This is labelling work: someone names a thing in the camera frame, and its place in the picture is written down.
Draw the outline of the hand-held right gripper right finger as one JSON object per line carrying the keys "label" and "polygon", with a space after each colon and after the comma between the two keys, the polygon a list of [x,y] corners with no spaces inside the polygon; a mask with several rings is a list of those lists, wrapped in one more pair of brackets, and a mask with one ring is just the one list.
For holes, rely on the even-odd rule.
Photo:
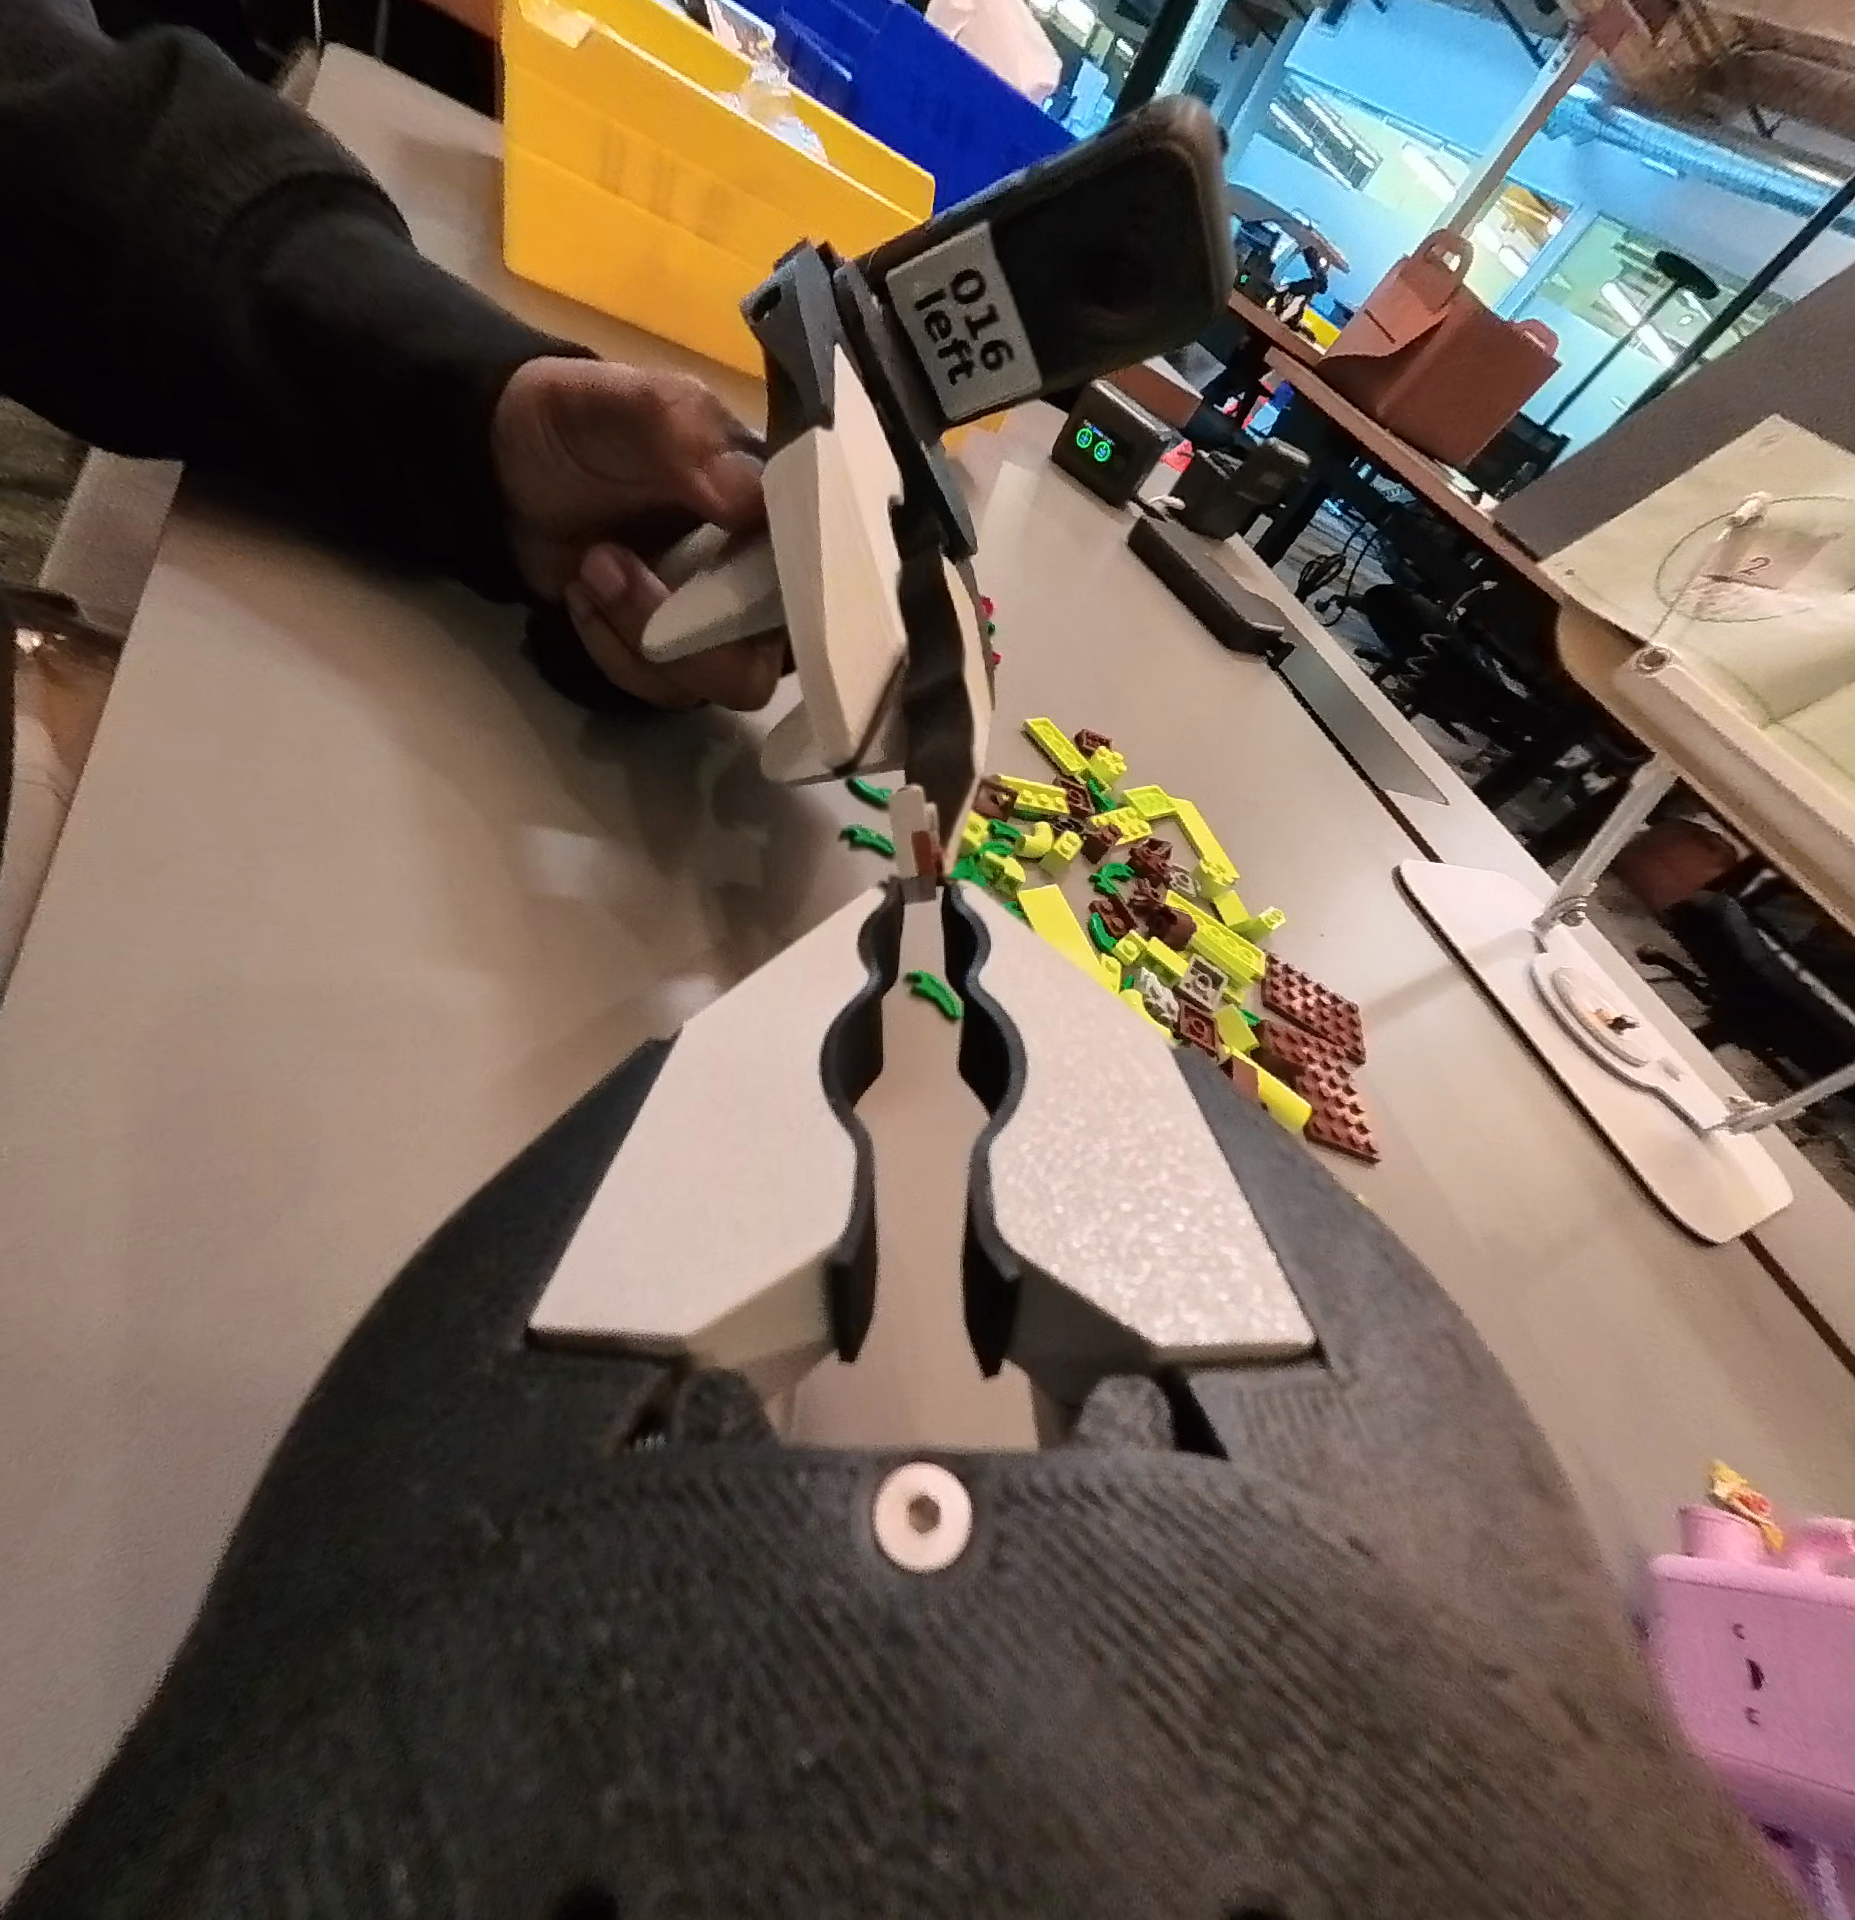
{"label": "hand-held right gripper right finger", "polygon": [[1202,1092],[1227,1080],[973,887],[941,896],[965,1179],[963,1320],[984,1374],[1205,1373],[1315,1350]]}

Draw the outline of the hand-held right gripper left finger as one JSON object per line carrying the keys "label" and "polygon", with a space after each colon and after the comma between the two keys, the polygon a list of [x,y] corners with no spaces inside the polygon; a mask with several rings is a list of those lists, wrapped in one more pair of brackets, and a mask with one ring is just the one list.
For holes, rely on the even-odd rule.
{"label": "hand-held right gripper left finger", "polygon": [[889,888],[700,1009],[648,1064],[529,1313],[547,1344],[686,1370],[853,1362],[876,1288],[871,1145]]}

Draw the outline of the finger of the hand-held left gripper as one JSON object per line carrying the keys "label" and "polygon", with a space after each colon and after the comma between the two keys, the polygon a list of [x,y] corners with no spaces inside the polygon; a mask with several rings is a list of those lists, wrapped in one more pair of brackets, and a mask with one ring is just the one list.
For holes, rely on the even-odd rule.
{"label": "finger of the hand-held left gripper", "polygon": [[938,512],[900,498],[891,511],[906,658],[889,703],[889,772],[938,807],[943,871],[959,859],[986,760],[994,715],[986,615],[968,558],[951,558]]}
{"label": "finger of the hand-held left gripper", "polygon": [[853,772],[908,658],[891,511],[900,468],[850,361],[833,363],[833,421],[771,453],[763,501],[797,708],[761,744],[782,784]]}

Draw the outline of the person's left forearm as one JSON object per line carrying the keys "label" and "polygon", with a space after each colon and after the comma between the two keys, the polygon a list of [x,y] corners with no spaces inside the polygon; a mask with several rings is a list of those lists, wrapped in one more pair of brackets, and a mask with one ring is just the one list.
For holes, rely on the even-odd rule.
{"label": "person's left forearm", "polygon": [[489,425],[515,372],[579,353],[206,37],[0,5],[0,397],[520,602]]}

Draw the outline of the person's left hand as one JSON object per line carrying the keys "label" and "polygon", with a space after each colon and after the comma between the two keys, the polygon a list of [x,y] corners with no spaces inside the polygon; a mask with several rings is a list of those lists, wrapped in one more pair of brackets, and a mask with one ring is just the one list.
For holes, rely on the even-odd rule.
{"label": "person's left hand", "polygon": [[654,561],[703,527],[767,529],[761,462],[722,397],[678,372],[536,358],[489,422],[508,542],[529,595],[563,612],[589,667],[657,709],[757,711],[782,680],[777,633],[673,663],[643,654],[666,604]]}

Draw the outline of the blue plastic bin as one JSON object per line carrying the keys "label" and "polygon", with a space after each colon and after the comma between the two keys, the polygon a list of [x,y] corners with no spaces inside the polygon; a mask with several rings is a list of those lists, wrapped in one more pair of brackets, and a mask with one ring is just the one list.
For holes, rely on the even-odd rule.
{"label": "blue plastic bin", "polygon": [[794,87],[895,150],[997,143],[1045,157],[1077,136],[903,3],[757,3]]}

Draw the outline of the black charger with green lights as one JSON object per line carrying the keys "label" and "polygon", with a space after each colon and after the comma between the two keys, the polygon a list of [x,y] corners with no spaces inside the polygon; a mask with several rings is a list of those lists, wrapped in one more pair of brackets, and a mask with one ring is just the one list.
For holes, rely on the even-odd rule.
{"label": "black charger with green lights", "polygon": [[1175,443],[1172,428],[1107,380],[1077,392],[1048,462],[1107,507],[1128,507]]}

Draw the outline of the white plastic bag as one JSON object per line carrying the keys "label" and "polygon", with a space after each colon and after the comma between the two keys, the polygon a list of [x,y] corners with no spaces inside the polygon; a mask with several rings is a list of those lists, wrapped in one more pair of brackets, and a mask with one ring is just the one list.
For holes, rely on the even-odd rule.
{"label": "white plastic bag", "polygon": [[1060,84],[1060,55],[1027,3],[941,3],[926,21],[1016,95],[1042,109]]}

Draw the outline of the pile of brown toy bricks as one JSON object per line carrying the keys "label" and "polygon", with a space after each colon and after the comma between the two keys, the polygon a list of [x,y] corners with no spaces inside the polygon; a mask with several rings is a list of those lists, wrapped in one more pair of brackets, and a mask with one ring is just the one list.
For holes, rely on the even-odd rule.
{"label": "pile of brown toy bricks", "polygon": [[[1188,802],[1199,805],[1197,801],[1182,796],[1175,786],[1170,786],[1170,784],[1163,784],[1163,786],[1170,794],[1175,794]],[[963,884],[975,888],[981,896],[986,897],[986,892],[981,887],[969,884],[969,881],[963,881]],[[1292,959],[1286,959],[1276,950],[1276,939],[1282,930],[1282,911],[1278,906],[1250,908],[1250,905],[1246,900],[1241,900],[1241,905],[1246,906],[1250,920],[1258,921],[1258,928],[1268,930],[1272,934],[1272,939],[1270,939],[1272,971],[1270,971],[1266,985],[1258,992],[1258,1004],[1260,1004],[1260,1012],[1263,1012],[1260,1046],[1266,1048],[1266,1055],[1268,1055],[1272,1065],[1299,1067],[1300,1092],[1304,1092],[1314,1100],[1314,1108],[1315,1108],[1314,1120],[1309,1123],[1308,1131],[1299,1139],[1303,1139],[1321,1149],[1330,1149],[1333,1154],[1341,1154],[1343,1158],[1353,1160],[1358,1164],[1376,1164],[1380,1160],[1380,1142],[1377,1142],[1376,1130],[1373,1130],[1368,1106],[1358,1087],[1360,1070],[1367,1065],[1367,1058],[1368,1058],[1367,1033],[1364,1033],[1364,1022],[1362,1022],[1362,1012],[1360,1012],[1358,1004],[1343,997],[1341,992],[1331,990],[1330,985],[1321,984],[1309,972],[1303,972],[1299,969],[1299,964],[1293,964]],[[1193,1050],[1193,1048],[1182,1048],[1182,1050],[1189,1050],[1189,1051],[1197,1051],[1197,1055],[1208,1058],[1208,1055],[1203,1055],[1199,1050]]]}

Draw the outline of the black flat box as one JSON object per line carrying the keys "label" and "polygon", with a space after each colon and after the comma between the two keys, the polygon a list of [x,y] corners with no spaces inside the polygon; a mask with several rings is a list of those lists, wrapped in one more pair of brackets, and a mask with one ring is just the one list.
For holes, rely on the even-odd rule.
{"label": "black flat box", "polygon": [[1295,653],[1290,620],[1244,585],[1213,542],[1170,520],[1139,517],[1125,548],[1227,654],[1280,667]]}

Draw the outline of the brown bag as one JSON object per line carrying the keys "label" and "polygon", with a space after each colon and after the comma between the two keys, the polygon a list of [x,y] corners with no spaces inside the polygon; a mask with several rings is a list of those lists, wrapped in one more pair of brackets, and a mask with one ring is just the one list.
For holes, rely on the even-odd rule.
{"label": "brown bag", "polygon": [[1321,378],[1421,455],[1467,468],[1558,369],[1542,320],[1511,323],[1467,286],[1467,235],[1435,231],[1388,267],[1321,363]]}

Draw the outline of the white lamp base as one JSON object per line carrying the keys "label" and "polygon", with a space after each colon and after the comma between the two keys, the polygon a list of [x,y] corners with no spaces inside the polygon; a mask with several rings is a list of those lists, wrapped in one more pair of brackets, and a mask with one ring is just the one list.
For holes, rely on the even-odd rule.
{"label": "white lamp base", "polygon": [[1538,1065],[1655,1202],[1705,1244],[1744,1237],[1792,1205],[1731,1100],[1651,1012],[1653,997],[1568,927],[1536,930],[1538,897],[1506,875],[1406,859],[1403,897],[1514,1027]]}

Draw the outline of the yellow plastic bin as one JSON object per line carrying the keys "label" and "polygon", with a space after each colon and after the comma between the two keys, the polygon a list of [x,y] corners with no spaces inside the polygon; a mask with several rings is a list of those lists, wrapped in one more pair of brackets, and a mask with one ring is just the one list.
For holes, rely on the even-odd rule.
{"label": "yellow plastic bin", "polygon": [[932,215],[932,177],[747,25],[506,3],[502,66],[508,272],[742,376],[742,301],[790,247],[864,255]]}

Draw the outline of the grey partition panel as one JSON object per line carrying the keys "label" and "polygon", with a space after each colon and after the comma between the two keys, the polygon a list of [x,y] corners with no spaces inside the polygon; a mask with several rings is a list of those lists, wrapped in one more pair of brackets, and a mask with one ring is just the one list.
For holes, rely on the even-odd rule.
{"label": "grey partition panel", "polygon": [[1494,520],[1546,559],[1769,418],[1855,455],[1855,264],[1568,451]]}

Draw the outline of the pink toy figure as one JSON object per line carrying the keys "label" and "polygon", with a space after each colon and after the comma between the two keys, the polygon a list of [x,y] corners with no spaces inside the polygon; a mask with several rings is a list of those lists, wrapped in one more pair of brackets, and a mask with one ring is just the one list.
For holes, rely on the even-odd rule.
{"label": "pink toy figure", "polygon": [[1647,1642],[1684,1741],[1820,1916],[1855,1919],[1855,1522],[1725,1461],[1651,1561]]}

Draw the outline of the pale green mat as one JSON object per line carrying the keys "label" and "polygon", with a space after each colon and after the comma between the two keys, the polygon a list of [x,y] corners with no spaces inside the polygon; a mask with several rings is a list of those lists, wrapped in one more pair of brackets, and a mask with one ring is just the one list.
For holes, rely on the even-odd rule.
{"label": "pale green mat", "polygon": [[1855,939],[1855,453],[1767,416],[1538,568],[1574,684]]}

